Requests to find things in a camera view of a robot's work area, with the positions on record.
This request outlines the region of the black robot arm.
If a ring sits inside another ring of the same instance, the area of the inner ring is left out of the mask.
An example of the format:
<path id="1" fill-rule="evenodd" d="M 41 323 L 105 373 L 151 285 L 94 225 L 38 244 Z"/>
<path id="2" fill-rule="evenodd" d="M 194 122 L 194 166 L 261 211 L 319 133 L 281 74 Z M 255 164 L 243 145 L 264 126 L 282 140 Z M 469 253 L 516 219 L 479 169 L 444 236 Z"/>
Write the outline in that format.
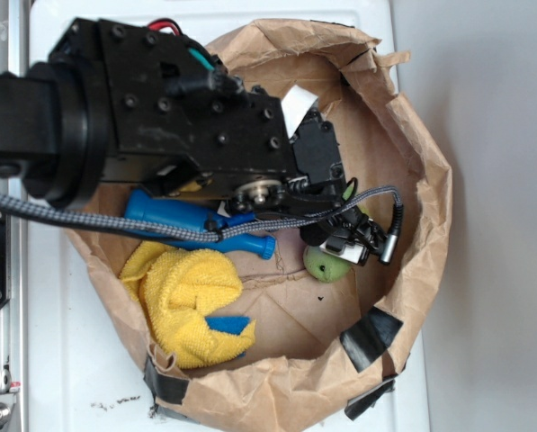
<path id="1" fill-rule="evenodd" d="M 345 212 L 349 185 L 316 109 L 291 125 L 181 31 L 86 19 L 25 75 L 0 73 L 0 178 L 32 198 L 0 193 L 0 212 L 115 232 L 126 223 L 80 213 L 103 184 L 309 222 Z"/>

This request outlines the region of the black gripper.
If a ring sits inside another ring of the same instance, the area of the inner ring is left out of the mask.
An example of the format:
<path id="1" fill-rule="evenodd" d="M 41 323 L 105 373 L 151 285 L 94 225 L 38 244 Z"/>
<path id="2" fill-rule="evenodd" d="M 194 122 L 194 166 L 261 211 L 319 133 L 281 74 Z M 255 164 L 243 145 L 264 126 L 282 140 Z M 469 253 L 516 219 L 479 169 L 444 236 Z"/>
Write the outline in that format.
<path id="1" fill-rule="evenodd" d="M 332 233 L 334 227 L 363 230 L 367 216 L 359 208 L 345 208 L 348 183 L 334 126 L 311 108 L 291 138 L 296 172 L 289 179 L 263 179 L 240 186 L 227 202 L 230 215 L 252 212 L 258 218 L 316 221 Z"/>

